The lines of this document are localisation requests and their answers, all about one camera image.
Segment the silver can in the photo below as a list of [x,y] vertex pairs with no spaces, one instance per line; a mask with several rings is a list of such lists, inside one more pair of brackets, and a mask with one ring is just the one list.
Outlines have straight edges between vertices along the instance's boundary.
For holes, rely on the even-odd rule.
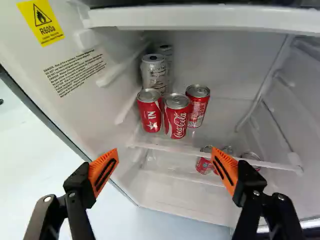
[[[261,161],[261,158],[258,156],[258,154],[253,151],[246,151],[242,153],[240,158]],[[260,166],[253,166],[253,168],[258,172],[261,170]]]
[[142,57],[140,65],[143,88],[157,89],[163,96],[168,88],[168,67],[161,54],[147,54]]
[[164,56],[167,64],[167,77],[168,77],[168,91],[172,90],[173,86],[173,72],[172,72],[172,63],[173,63],[173,48],[169,44],[159,44],[155,48],[157,54]]
[[222,149],[221,149],[222,152],[228,154],[229,156],[231,157],[236,157],[236,154],[235,154],[235,151],[233,149],[233,147],[231,145],[228,145],[228,146],[224,146]]
[[157,54],[161,54],[164,56],[164,58],[166,59],[166,62],[168,64],[168,69],[171,68],[172,65],[172,60],[173,60],[173,49],[172,46],[169,44],[162,44],[162,45],[158,45],[155,48],[155,52]]

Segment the coca-cola can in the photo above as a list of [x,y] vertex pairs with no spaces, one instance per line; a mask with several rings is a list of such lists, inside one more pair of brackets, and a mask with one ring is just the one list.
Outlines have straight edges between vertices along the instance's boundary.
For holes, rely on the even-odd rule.
[[157,89],[162,96],[168,92],[168,64],[163,55],[158,53],[144,55],[140,69],[144,89]]
[[172,139],[181,139],[186,135],[190,99],[180,93],[171,93],[163,97],[164,131]]
[[186,88],[185,95],[191,100],[189,128],[201,126],[206,113],[210,98],[210,89],[199,84],[190,85]]
[[136,96],[141,123],[148,133],[157,133],[161,128],[161,93],[154,88],[142,89]]
[[[211,153],[212,152],[212,146],[206,145],[205,147],[202,147],[200,152],[203,153]],[[201,173],[201,174],[208,174],[210,171],[214,168],[213,164],[211,163],[210,158],[205,157],[199,157],[195,164],[195,169]]]

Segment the soda can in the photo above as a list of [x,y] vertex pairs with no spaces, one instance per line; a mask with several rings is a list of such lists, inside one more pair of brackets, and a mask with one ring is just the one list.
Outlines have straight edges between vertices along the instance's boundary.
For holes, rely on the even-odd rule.
[[210,89],[199,84],[190,85],[186,88],[185,95],[191,100],[189,128],[201,126],[206,113],[210,98]]
[[148,133],[157,133],[161,128],[161,93],[154,88],[142,89],[136,96],[141,123]]
[[173,60],[173,49],[172,46],[169,44],[162,44],[158,45],[155,49],[155,52],[157,54],[161,54],[166,59],[166,62],[168,64],[168,69],[171,68],[172,60]]
[[[261,158],[253,151],[246,151],[241,154],[240,158],[261,161]],[[260,166],[252,166],[257,172],[261,170]]]
[[158,53],[144,55],[140,69],[143,88],[157,89],[163,96],[168,86],[168,68],[165,57]]
[[233,147],[231,145],[228,145],[228,146],[224,146],[222,149],[221,149],[222,152],[228,154],[229,156],[231,157],[236,157],[236,154],[235,154],[235,151],[233,149]]
[[[211,153],[212,152],[212,146],[206,145],[205,147],[202,147],[200,152],[203,153]],[[195,164],[195,169],[201,173],[201,174],[208,174],[212,169],[215,170],[213,164],[211,163],[210,158],[205,157],[199,157]]]
[[190,99],[180,93],[163,97],[164,132],[172,139],[181,139],[187,133],[190,115]]
[[159,44],[155,48],[157,54],[164,56],[167,64],[167,77],[168,77],[168,87],[167,92],[169,92],[173,85],[173,73],[172,73],[172,62],[173,62],[173,48],[169,44]]

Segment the open refrigerator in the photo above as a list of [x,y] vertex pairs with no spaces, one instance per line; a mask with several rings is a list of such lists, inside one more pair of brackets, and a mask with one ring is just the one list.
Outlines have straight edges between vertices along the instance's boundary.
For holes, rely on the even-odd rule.
[[[111,180],[128,199],[235,227],[240,209],[220,178],[195,169],[197,158],[208,156],[201,147],[232,145],[237,155],[253,151],[261,157],[249,162],[261,167],[266,193],[289,196],[302,221],[318,218],[317,9],[228,4],[90,9],[80,1],[51,0],[64,39],[43,47],[18,2],[6,0],[0,9],[0,63],[11,79],[5,82],[84,160],[117,148],[119,165]],[[174,92],[184,93],[191,84],[211,91],[202,126],[188,128],[182,139],[141,126],[139,65],[156,43],[173,46]],[[48,71],[83,54],[100,56],[103,67],[61,94]]]

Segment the white sticker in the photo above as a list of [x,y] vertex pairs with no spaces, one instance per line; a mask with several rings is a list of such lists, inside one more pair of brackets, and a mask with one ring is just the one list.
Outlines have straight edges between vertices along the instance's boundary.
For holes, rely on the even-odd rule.
[[90,50],[44,69],[44,73],[62,98],[106,67],[101,53]]

